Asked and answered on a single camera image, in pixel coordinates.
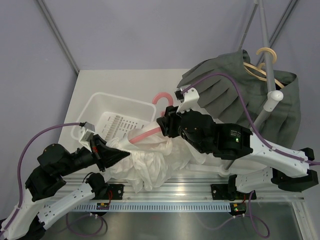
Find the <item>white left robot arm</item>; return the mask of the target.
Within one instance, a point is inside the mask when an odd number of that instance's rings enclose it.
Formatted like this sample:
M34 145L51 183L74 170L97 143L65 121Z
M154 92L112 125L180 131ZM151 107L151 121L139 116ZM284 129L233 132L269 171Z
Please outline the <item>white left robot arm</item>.
M77 205L108 194L108 183L102 175L130 155L127 151L108 147L99 135L89 141L89 147L70 153L60 144L47 146L37 158L35 168L25 182L25 191L10 216L1 222L2 240L39 240L57 220ZM96 165L92 173L76 190L52 205L45 204L66 185L64 176Z

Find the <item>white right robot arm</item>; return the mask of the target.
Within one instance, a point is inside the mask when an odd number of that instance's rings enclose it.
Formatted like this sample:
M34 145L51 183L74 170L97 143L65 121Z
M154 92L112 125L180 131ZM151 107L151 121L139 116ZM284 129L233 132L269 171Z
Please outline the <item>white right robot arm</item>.
M156 122L165 137L182 137L196 152L224 161L247 160L265 168L228 178L227 193L232 198L258 189L277 186L287 192L302 192L318 185L316 171L310 169L310 148L279 149L235 123L216 123L210 115L189 110L179 113L168 106Z

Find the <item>white skirt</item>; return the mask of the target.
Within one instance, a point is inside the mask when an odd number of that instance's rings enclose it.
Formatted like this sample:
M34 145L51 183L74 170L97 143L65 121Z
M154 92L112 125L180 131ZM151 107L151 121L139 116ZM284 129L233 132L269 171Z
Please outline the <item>white skirt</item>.
M107 142L108 147L130 152L130 156L108 168L103 175L105 181L125 180L136 193L142 189L151 191L188 163L202 165L207 160L208 155L199 153L180 136L169 138L158 132L135 144L129 142L129 139L157 127L156 122L151 122L142 129L130 130L123 138Z

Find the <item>pink plastic hanger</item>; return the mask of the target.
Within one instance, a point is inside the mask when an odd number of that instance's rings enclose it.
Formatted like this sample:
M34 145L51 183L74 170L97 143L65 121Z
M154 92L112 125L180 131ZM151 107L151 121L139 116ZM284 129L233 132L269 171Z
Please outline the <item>pink plastic hanger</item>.
M174 103L174 100L173 100L173 97L171 96L171 94L167 93L167 92L160 92L158 93L153 99L152 99L152 104L153 105L156 105L158 103L158 101L160 99L166 99L167 100L167 106L172 106L173 103ZM154 134L157 134L161 132L161 128L160 127L156 127L156 128L153 128L151 130L148 130L148 131L145 131L143 132L142 134L140 135L137 135L131 139L129 139L128 141L131 143L131 144L136 144L140 141L142 141L143 139L149 137L149 136L152 136Z

